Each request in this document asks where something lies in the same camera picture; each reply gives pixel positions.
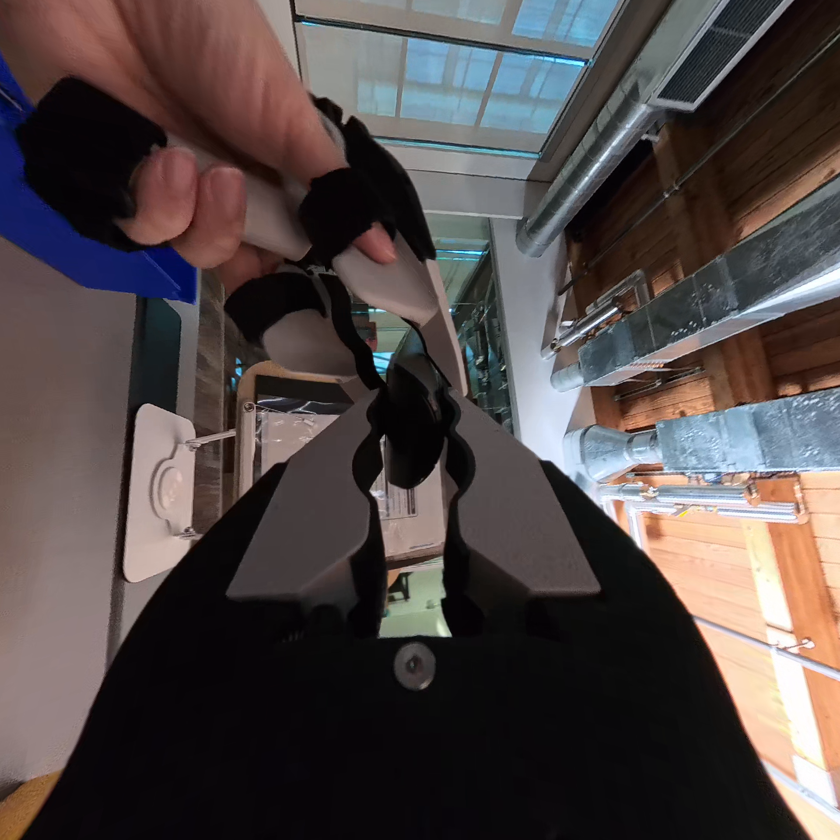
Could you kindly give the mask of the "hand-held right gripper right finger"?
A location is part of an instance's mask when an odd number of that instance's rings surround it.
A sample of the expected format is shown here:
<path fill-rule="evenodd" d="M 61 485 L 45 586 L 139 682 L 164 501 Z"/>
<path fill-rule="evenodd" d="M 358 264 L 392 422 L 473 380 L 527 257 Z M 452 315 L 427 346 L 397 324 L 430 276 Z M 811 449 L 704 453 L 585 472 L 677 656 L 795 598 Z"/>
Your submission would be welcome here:
<path fill-rule="evenodd" d="M 444 546 L 449 632 L 516 626 L 533 602 L 599 595 L 540 459 L 455 389 L 441 396 L 445 472 L 455 487 Z"/>

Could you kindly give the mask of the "person's left hand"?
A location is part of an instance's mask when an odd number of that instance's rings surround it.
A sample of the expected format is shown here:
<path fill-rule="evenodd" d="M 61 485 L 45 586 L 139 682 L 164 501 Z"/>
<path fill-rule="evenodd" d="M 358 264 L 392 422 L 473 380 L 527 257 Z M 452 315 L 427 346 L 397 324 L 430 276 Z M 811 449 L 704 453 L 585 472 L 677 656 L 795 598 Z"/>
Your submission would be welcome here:
<path fill-rule="evenodd" d="M 256 2 L 2 2 L 26 97 L 24 182 L 91 241 L 170 246 L 227 293 L 281 257 L 243 243 L 244 168 L 312 186 L 346 168 Z"/>

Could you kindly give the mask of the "instruction sheet display board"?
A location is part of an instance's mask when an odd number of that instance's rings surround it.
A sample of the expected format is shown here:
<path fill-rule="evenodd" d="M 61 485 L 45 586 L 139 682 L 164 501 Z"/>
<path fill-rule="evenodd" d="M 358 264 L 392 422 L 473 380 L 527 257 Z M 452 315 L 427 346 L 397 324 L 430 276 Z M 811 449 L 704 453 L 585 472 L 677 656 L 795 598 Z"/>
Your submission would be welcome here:
<path fill-rule="evenodd" d="M 250 367 L 237 390 L 233 500 L 351 406 L 341 381 L 302 378 L 268 361 Z M 412 489 L 393 485 L 383 470 L 370 493 L 381 520 L 389 572 L 442 568 L 446 494 L 440 465 Z"/>

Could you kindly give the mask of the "cluster of silver ducts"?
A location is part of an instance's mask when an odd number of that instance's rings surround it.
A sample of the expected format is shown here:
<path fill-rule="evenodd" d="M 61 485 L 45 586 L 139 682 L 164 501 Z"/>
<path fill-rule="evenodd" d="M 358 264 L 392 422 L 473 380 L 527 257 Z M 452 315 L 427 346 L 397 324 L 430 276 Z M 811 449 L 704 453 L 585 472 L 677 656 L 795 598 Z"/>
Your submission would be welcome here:
<path fill-rule="evenodd" d="M 838 178 L 600 332 L 552 374 L 558 391 L 618 385 L 749 329 L 838 297 Z M 658 422 L 631 435 L 595 425 L 564 438 L 572 479 L 594 491 L 659 456 L 689 475 L 838 471 L 838 387 Z"/>

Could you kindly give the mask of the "large paned window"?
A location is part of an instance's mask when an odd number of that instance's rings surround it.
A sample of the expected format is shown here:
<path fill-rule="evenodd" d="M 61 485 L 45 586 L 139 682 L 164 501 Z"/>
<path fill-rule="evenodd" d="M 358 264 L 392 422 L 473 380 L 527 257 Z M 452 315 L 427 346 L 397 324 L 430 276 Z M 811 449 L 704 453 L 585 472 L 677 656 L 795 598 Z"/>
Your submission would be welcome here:
<path fill-rule="evenodd" d="M 311 92 L 375 137 L 530 160 L 567 112 L 624 5 L 292 2 Z"/>

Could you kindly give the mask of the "blue plastic bin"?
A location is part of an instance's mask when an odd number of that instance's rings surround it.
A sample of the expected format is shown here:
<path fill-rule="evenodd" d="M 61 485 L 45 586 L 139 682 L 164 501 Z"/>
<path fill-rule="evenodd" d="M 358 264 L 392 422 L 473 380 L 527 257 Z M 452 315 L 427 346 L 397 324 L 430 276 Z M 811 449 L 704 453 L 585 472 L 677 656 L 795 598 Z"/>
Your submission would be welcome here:
<path fill-rule="evenodd" d="M 169 247 L 131 254 L 81 237 L 29 188 L 14 130 L 35 109 L 1 59 L 1 235 L 78 285 L 195 304 L 197 269 Z"/>

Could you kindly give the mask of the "glass partition panel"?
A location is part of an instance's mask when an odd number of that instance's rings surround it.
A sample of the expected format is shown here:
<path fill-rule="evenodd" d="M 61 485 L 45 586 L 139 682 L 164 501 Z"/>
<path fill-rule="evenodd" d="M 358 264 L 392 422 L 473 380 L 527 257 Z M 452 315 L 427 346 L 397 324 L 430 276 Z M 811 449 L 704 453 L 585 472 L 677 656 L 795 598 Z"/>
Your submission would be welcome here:
<path fill-rule="evenodd" d="M 513 433 L 505 331 L 490 242 L 437 238 L 437 264 L 465 364 L 468 398 Z"/>

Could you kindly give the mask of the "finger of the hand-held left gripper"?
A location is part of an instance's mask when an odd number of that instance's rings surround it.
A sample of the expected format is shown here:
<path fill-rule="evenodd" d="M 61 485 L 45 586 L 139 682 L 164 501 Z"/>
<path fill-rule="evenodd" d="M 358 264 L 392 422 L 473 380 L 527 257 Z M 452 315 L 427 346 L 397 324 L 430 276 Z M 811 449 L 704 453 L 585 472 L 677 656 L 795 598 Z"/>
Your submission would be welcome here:
<path fill-rule="evenodd" d="M 468 376 L 438 263 L 428 259 L 424 262 L 424 268 L 434 298 L 434 309 L 432 315 L 421 324 L 420 335 L 427 355 L 446 382 L 466 397 Z"/>
<path fill-rule="evenodd" d="M 322 275 L 330 300 L 330 317 L 339 340 L 353 356 L 355 370 L 362 384 L 371 391 L 389 396 L 446 396 L 448 379 L 448 315 L 438 307 L 425 323 L 409 324 L 421 343 L 420 350 L 399 355 L 382 378 L 375 369 L 373 352 L 359 335 L 353 321 L 350 294 L 334 275 Z"/>

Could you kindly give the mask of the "silver ventilation duct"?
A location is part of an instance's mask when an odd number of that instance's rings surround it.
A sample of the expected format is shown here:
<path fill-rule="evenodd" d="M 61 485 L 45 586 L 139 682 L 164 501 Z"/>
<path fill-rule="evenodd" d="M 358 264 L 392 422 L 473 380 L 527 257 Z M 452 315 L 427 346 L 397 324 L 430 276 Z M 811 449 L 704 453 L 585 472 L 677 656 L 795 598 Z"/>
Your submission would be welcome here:
<path fill-rule="evenodd" d="M 547 192 L 518 224 L 516 244 L 526 257 L 541 257 L 593 197 L 665 109 L 638 96 L 636 85 L 609 101 L 595 118 Z"/>

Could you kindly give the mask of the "white board stand base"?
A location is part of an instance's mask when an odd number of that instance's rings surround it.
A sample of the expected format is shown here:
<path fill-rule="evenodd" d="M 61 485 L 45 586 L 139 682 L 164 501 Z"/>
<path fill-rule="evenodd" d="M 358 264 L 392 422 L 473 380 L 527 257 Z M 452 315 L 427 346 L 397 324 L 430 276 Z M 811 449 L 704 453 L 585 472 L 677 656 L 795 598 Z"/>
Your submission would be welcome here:
<path fill-rule="evenodd" d="M 200 538 L 193 528 L 195 462 L 205 445 L 234 429 L 199 437 L 193 422 L 152 404 L 134 418 L 122 573 L 138 583 L 175 567 Z"/>

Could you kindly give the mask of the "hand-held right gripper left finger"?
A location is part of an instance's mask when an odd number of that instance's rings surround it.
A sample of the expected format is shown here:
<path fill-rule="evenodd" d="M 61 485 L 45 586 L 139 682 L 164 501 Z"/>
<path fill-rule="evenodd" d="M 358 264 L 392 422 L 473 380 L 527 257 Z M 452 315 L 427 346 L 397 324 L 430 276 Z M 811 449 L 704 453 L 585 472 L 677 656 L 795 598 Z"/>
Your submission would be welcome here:
<path fill-rule="evenodd" d="M 332 607 L 355 635 L 377 635 L 385 610 L 382 526 L 371 488 L 383 468 L 383 391 L 372 391 L 283 466 L 227 588 L 309 616 Z"/>

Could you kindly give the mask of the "black remote control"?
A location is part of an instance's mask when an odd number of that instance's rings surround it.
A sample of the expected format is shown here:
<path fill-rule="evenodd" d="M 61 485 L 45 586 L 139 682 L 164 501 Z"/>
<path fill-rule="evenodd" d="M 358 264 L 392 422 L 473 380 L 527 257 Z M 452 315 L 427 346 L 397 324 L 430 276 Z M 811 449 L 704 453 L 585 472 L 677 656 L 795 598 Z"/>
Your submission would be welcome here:
<path fill-rule="evenodd" d="M 385 379 L 385 472 L 413 489 L 430 476 L 445 442 L 444 384 L 424 353 L 392 358 Z"/>

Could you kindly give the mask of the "white air vent box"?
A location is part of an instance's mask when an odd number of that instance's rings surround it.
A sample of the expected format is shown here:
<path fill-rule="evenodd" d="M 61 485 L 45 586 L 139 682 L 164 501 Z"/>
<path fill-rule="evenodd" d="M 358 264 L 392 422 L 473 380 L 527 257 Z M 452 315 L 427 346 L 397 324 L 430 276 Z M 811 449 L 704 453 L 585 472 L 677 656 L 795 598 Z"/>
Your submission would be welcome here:
<path fill-rule="evenodd" d="M 687 46 L 651 88 L 649 102 L 663 110 L 696 111 L 791 4 L 715 2 Z"/>

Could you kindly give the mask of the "black table mat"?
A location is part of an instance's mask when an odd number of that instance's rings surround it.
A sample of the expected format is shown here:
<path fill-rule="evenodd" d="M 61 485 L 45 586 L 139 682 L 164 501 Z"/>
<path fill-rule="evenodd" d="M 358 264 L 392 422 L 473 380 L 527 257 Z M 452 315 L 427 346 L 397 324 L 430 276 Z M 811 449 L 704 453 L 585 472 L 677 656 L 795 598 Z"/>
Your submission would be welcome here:
<path fill-rule="evenodd" d="M 168 301 L 137 298 L 129 382 L 131 417 L 146 403 L 175 413 L 181 337 L 181 317 Z"/>

